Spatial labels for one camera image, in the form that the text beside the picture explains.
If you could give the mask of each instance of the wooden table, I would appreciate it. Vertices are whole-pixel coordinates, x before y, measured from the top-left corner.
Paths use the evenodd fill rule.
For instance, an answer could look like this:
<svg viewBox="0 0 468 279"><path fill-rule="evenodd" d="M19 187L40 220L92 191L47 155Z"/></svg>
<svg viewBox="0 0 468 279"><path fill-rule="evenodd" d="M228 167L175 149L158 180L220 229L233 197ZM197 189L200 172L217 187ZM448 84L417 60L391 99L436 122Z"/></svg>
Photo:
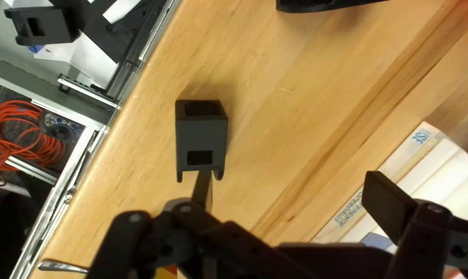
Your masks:
<svg viewBox="0 0 468 279"><path fill-rule="evenodd" d="M175 181L182 98L230 115L214 214L271 243L310 240L425 118L468 146L467 34L468 0L299 15L273 0L185 0L45 257L89 266L116 214L191 195L195 173Z"/></svg>

